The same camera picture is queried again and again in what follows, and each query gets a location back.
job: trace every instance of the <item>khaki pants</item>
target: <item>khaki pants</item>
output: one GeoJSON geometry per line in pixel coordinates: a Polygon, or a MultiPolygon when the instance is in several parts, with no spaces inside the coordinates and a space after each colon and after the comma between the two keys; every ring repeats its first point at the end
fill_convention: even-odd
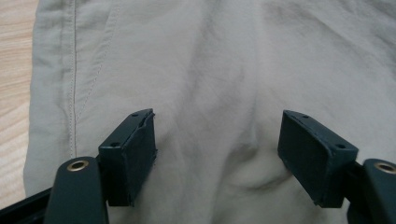
{"type": "Polygon", "coordinates": [[[156,164],[112,223],[343,223],[277,156],[283,109],[396,161],[392,1],[41,0],[33,45],[27,195],[156,113],[156,164]]]}

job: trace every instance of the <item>stitching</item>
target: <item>stitching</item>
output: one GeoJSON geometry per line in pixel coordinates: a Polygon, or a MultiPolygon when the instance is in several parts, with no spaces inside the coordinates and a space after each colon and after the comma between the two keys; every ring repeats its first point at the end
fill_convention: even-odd
{"type": "Polygon", "coordinates": [[[100,65],[99,65],[99,69],[98,69],[98,71],[97,71],[97,73],[96,73],[96,75],[95,75],[95,79],[93,80],[93,82],[92,82],[92,84],[91,84],[91,87],[90,87],[90,89],[88,90],[88,95],[87,95],[87,97],[85,98],[84,104],[82,105],[81,109],[79,110],[79,113],[78,113],[77,118],[76,118],[76,122],[78,122],[78,120],[79,120],[79,118],[80,118],[82,112],[84,111],[85,105],[87,104],[88,100],[90,99],[92,90],[93,90],[93,88],[95,87],[96,80],[99,78],[99,75],[100,75],[100,73],[101,73],[101,71],[102,71],[103,63],[104,63],[104,61],[106,60],[107,52],[108,52],[108,50],[110,49],[110,46],[111,46],[111,43],[112,43],[111,40],[113,39],[114,33],[116,32],[116,27],[117,27],[117,21],[118,21],[118,18],[119,18],[119,14],[120,14],[120,4],[118,4],[118,5],[116,6],[116,13],[115,13],[114,19],[113,19],[113,20],[115,20],[115,21],[114,21],[114,30],[113,30],[113,32],[112,32],[112,34],[111,34],[111,37],[110,37],[110,38],[107,40],[107,42],[106,42],[106,46],[105,46],[106,50],[105,50],[103,59],[102,59],[100,65]]]}
{"type": "Polygon", "coordinates": [[[70,38],[70,69],[71,69],[71,81],[70,81],[70,92],[69,92],[69,153],[70,159],[77,156],[76,150],[76,120],[75,120],[75,96],[76,96],[76,1],[70,1],[71,13],[71,38],[70,38]]]}

